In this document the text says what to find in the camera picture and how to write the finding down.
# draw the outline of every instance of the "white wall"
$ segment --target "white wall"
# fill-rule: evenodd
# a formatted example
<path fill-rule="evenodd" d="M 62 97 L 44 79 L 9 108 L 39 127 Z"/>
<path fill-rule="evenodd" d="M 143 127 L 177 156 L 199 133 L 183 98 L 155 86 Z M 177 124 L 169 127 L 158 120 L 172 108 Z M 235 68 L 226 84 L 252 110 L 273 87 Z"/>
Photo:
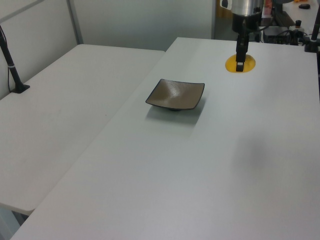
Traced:
<path fill-rule="evenodd" d="M 44 0 L 1 26 L 23 83 L 77 45 L 66 0 Z M 0 51 L 0 99 L 8 93 L 7 63 Z"/>
<path fill-rule="evenodd" d="M 212 37 L 213 0 L 70 0 L 85 44 L 166 51 L 177 37 Z"/>
<path fill-rule="evenodd" d="M 0 0 L 0 23 L 17 12 L 33 6 L 39 0 Z"/>

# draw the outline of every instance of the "gray floor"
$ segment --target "gray floor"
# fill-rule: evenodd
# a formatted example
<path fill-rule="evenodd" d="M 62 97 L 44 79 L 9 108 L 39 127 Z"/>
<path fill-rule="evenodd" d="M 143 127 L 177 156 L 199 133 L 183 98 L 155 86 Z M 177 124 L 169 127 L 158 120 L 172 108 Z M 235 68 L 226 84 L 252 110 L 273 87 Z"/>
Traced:
<path fill-rule="evenodd" d="M 232 31 L 232 19 L 215 19 L 214 39 L 236 41 L 238 34 Z"/>

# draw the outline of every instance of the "white table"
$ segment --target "white table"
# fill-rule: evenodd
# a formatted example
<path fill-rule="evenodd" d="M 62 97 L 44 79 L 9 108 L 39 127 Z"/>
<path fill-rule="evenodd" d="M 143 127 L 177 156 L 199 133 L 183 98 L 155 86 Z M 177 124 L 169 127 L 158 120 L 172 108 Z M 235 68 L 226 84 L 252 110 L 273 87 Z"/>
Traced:
<path fill-rule="evenodd" d="M 78 45 L 0 101 L 0 206 L 30 214 L 163 56 Z"/>
<path fill-rule="evenodd" d="M 229 73 L 235 49 L 178 38 L 13 240 L 318 240 L 316 55 L 251 43 L 255 68 Z M 202 101 L 146 104 L 161 78 Z"/>
<path fill-rule="evenodd" d="M 301 4 L 310 4 L 310 9 L 300 9 L 299 5 Z M 301 20 L 301 27 L 304 28 L 304 32 L 307 34 L 312 34 L 318 7 L 319 4 L 317 0 L 289 2 L 283 4 L 283 11 L 286 11 L 286 13 L 294 22 L 296 22 L 296 20 Z"/>

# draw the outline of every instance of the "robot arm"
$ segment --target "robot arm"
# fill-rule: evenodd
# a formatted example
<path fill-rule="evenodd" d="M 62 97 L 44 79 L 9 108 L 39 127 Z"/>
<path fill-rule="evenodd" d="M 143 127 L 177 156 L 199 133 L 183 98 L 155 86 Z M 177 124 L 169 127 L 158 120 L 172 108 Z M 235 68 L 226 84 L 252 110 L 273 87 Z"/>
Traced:
<path fill-rule="evenodd" d="M 276 0 L 277 4 L 292 0 Z M 249 33 L 258 31 L 264 0 L 222 0 L 220 6 L 233 13 L 232 30 L 238 33 L 236 41 L 236 71 L 243 72 L 249 45 Z"/>

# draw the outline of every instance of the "yellow circular mat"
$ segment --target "yellow circular mat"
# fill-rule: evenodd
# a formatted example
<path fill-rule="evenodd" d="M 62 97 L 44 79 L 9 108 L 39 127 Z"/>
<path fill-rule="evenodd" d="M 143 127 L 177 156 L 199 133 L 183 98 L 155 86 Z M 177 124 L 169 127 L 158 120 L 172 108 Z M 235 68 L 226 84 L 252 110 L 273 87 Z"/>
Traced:
<path fill-rule="evenodd" d="M 236 67 L 237 67 L 236 55 L 229 57 L 229 59 L 225 62 L 225 68 L 231 73 L 239 73 L 239 74 L 247 73 L 252 69 L 254 69 L 255 66 L 256 66 L 256 60 L 250 55 L 245 55 L 243 71 L 236 71 Z"/>

